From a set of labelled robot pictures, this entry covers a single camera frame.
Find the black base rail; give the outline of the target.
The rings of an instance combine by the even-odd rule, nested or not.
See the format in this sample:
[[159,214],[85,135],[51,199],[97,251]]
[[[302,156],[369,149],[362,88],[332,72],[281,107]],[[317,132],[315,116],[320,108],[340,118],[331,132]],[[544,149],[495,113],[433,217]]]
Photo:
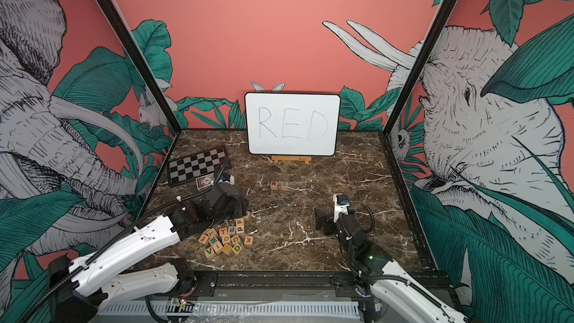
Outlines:
[[213,297],[216,290],[330,290],[338,298],[367,299],[370,289],[351,272],[333,271],[195,271],[175,290],[193,297]]

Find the white dry-erase board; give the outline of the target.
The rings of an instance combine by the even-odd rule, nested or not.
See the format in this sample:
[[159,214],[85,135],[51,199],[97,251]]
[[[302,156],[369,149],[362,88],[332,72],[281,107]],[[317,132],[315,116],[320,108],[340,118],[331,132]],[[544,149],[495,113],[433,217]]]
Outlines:
[[336,94],[248,93],[248,149],[254,155],[333,156],[341,98]]

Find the playing card deck box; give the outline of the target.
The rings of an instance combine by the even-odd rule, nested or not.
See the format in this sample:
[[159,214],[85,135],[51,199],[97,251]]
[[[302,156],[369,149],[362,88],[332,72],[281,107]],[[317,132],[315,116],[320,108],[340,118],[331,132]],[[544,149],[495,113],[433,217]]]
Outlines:
[[197,190],[202,191],[206,188],[209,188],[215,182],[215,176],[213,173],[206,174],[204,176],[200,176],[196,179]]

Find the black enclosure frame post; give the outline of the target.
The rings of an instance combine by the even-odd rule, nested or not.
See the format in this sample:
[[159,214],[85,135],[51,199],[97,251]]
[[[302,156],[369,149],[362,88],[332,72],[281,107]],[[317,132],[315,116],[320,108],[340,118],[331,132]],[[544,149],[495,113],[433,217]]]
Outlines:
[[391,113],[391,116],[387,121],[387,125],[384,127],[384,137],[390,136],[391,130],[396,124],[397,119],[399,119],[402,108],[405,106],[408,98],[410,97],[410,93],[412,92],[415,84],[419,81],[424,66],[427,63],[433,48],[436,45],[436,42],[439,40],[442,29],[445,27],[445,24],[450,18],[451,12],[453,11],[456,3],[457,0],[442,0],[438,11],[436,12],[436,16],[428,30],[428,33],[422,42],[422,46],[416,57],[415,63],[409,71],[407,80],[402,88],[402,91],[400,92],[399,98]]
[[106,16],[107,21],[113,28],[116,36],[122,43],[125,51],[129,58],[132,60],[136,71],[142,77],[146,86],[151,91],[151,94],[157,101],[162,113],[166,117],[167,121],[175,131],[176,135],[182,132],[182,127],[166,101],[163,92],[160,90],[155,76],[152,73],[151,68],[145,60],[144,54],[141,51],[139,45],[136,43],[135,37],[129,30],[125,19],[115,0],[96,0],[98,6]]

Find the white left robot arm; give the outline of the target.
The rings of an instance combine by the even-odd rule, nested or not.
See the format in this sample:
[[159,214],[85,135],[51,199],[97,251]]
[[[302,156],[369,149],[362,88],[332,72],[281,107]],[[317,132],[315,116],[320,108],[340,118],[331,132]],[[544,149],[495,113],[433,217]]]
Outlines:
[[127,269],[226,220],[242,218],[248,200],[230,182],[185,198],[143,227],[135,225],[110,245],[74,260],[49,266],[51,322],[89,322],[113,305],[148,295],[181,295],[197,288],[183,259],[128,273]]

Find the black enclosure frame post right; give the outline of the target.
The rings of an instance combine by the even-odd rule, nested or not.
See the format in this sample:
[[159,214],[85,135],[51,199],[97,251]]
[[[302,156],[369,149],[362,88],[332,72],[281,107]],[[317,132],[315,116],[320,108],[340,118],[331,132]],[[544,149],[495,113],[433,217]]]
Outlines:
[[410,93],[412,92],[415,84],[419,81],[424,66],[427,63],[433,48],[436,45],[436,42],[439,40],[442,29],[445,27],[445,24],[450,18],[451,12],[453,11],[456,3],[457,0],[442,0],[438,11],[436,12],[436,16],[428,30],[428,33],[422,42],[422,46],[416,57],[415,63],[409,71],[407,80],[402,88],[402,91],[400,92],[399,98],[391,113],[391,116],[387,121],[387,125],[384,127],[384,137],[390,136],[391,130],[396,124],[397,119],[399,119],[402,108],[405,106],[408,98],[410,97]]

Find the wooden easel stand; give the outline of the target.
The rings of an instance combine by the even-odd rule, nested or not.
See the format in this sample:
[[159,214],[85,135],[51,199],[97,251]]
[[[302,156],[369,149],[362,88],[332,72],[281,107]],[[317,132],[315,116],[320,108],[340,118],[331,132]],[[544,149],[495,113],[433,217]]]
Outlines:
[[275,163],[279,162],[303,162],[305,164],[309,164],[312,161],[311,156],[272,156],[272,161]]

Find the wooden block green V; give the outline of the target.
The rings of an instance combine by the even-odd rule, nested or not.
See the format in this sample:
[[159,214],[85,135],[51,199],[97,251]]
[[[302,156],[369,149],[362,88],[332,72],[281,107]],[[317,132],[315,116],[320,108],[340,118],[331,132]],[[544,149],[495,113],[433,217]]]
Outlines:
[[217,256],[217,253],[215,252],[214,248],[206,248],[206,250],[204,251],[204,254],[205,254],[206,258],[209,260],[211,260]]

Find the wooden block green D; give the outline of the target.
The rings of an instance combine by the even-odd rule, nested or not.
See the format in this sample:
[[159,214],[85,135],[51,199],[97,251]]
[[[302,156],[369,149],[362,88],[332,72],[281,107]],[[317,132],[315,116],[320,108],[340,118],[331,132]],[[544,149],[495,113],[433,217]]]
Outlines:
[[243,250],[243,246],[240,244],[233,246],[233,253],[234,254],[239,254],[242,250]]

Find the black white chessboard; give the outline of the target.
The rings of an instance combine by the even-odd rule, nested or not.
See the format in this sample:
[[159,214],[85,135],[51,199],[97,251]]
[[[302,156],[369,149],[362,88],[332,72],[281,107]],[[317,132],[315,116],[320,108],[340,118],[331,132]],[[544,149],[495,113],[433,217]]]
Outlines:
[[169,161],[167,181],[170,187],[215,173],[228,157],[227,148],[219,146],[200,153]]

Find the wooden block brown I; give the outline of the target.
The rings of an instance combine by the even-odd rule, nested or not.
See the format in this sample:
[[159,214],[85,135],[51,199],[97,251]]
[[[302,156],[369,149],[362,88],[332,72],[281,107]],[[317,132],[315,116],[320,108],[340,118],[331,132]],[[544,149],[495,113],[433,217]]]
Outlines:
[[214,249],[216,254],[220,254],[223,249],[223,246],[220,242],[215,242],[211,244],[212,248]]

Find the black enclosure frame post left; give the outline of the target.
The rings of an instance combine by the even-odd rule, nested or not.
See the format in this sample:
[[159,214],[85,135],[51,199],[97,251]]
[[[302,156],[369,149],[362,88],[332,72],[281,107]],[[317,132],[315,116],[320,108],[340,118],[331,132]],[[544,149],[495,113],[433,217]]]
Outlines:
[[129,58],[132,60],[136,71],[142,77],[146,86],[151,91],[151,94],[157,101],[162,113],[166,117],[167,121],[175,131],[176,135],[182,132],[182,127],[166,101],[163,92],[160,90],[155,76],[152,73],[151,68],[145,60],[144,54],[141,51],[139,45],[136,43],[135,37],[129,30],[125,19],[115,0],[96,0],[98,6],[106,16],[107,21],[113,28],[116,36],[122,43],[125,51]]

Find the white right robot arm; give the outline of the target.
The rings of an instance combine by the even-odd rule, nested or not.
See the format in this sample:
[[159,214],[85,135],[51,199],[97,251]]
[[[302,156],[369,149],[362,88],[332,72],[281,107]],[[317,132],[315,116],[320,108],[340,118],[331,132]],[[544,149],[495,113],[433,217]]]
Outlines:
[[356,210],[336,205],[332,214],[315,208],[315,228],[335,236],[354,279],[354,288],[376,298],[406,322],[469,322],[470,318],[450,307],[425,288],[368,234],[376,227],[368,209],[369,227],[356,218]]

